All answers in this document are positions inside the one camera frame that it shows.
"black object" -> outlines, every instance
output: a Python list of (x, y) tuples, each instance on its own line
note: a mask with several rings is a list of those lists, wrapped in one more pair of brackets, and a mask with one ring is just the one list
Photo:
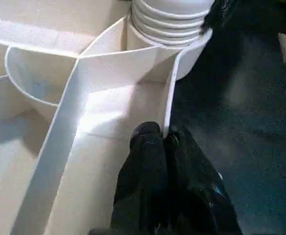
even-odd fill
[(241, 235), (223, 181), (191, 133), (172, 127), (165, 149), (173, 230), (178, 234)]
[(117, 183), (111, 227), (154, 234), (168, 226), (167, 165), (158, 124), (136, 128)]

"white plastic tray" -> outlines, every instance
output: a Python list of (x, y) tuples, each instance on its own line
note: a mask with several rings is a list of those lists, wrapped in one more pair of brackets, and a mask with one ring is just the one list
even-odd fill
[[(190, 71), (212, 32), (189, 47), (167, 48), (122, 17), (125, 1), (79, 2), (78, 19), (69, 1), (28, 3), (59, 22), (36, 12), (18, 18), (19, 9), (3, 4), (0, 234), (74, 235), (109, 226), (131, 132), (156, 121), (167, 134), (175, 81)], [(70, 23), (59, 19), (62, 11)]]

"stacked plastic cups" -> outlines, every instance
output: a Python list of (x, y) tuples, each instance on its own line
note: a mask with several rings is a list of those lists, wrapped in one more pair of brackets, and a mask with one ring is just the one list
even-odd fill
[(214, 1), (133, 0), (132, 21), (148, 39), (167, 47), (184, 47), (200, 39)]

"white container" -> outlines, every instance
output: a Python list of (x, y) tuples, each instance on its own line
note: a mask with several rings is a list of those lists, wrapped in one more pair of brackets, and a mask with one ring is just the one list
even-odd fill
[[(50, 130), (13, 234), (87, 234), (90, 228), (109, 226), (133, 129), (143, 121), (156, 121), (162, 129), (169, 125), (175, 80), (170, 68), (159, 70), (158, 54), (158, 47), (150, 47), (80, 59), (54, 119), (67, 125)], [(72, 143), (66, 152), (50, 145), (56, 136), (60, 143)], [(59, 189), (46, 188), (46, 180), (57, 180)], [(39, 185), (46, 193), (32, 190)], [(37, 208), (29, 200), (45, 203)], [(32, 214), (24, 217), (28, 210)]]
[(150, 27), (137, 21), (135, 16), (133, 16), (133, 23), (142, 35), (165, 46), (186, 46), (200, 37), (199, 33), (185, 37), (179, 37), (179, 35), (173, 33), (170, 36), (164, 36), (165, 33), (160, 30), (152, 30)]
[(170, 20), (155, 19), (144, 14), (135, 6), (135, 4), (132, 7), (132, 11), (133, 14), (136, 15), (137, 18), (140, 19), (144, 24), (157, 29), (176, 29), (176, 30), (178, 29), (178, 30), (183, 30), (184, 32), (190, 32), (200, 29), (204, 23), (204, 20), (196, 20), (185, 23), (185, 22), (173, 22)]
[(124, 16), (101, 33), (80, 56), (108, 54), (146, 47), (151, 47), (151, 44), (133, 33), (128, 25), (128, 17)]
[(9, 234), (49, 124), (0, 77), (0, 234)]
[(73, 57), (10, 47), (5, 66), (11, 82), (51, 122), (75, 62)]
[(214, 0), (134, 0), (141, 9), (172, 19), (194, 19), (210, 10)]
[(179, 29), (157, 29), (144, 24), (136, 15), (132, 14), (132, 20), (136, 27), (143, 30), (147, 34), (154, 37), (167, 37), (167, 38), (188, 38), (198, 36), (202, 30), (196, 29), (193, 31), (183, 32)]

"gray floor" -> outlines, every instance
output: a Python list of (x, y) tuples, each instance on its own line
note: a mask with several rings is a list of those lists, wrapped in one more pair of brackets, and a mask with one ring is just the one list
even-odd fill
[(177, 82), (172, 124), (189, 127), (223, 175), (244, 234), (286, 234), (286, 67), (275, 14), (261, 8), (215, 32)]

